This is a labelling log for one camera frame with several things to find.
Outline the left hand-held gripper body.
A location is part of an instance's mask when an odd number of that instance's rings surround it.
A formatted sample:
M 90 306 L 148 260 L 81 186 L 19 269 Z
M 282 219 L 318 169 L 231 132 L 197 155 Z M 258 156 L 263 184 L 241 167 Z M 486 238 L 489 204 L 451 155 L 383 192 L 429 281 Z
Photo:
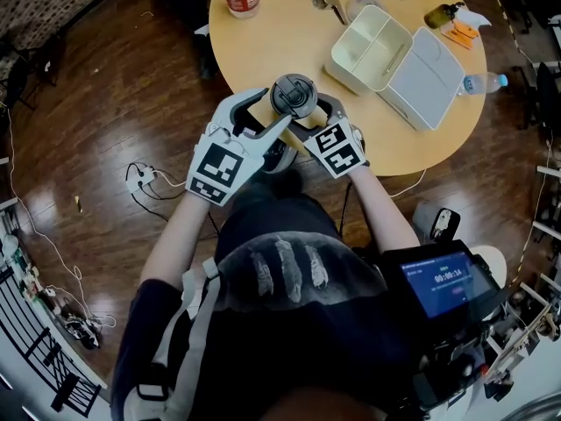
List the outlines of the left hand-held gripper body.
M 213 204 L 226 204 L 263 166 L 263 152 L 254 141 L 241 140 L 216 123 L 209 123 L 195 145 L 185 190 Z

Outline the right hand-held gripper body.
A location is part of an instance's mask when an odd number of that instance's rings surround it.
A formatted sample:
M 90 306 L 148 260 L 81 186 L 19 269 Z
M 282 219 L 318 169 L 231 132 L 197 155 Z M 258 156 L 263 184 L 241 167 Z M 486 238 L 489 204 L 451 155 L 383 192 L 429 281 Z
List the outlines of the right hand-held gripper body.
M 303 145 L 333 178 L 339 178 L 367 164 L 361 141 L 360 130 L 348 119 L 341 119 L 326 125 L 305 140 Z

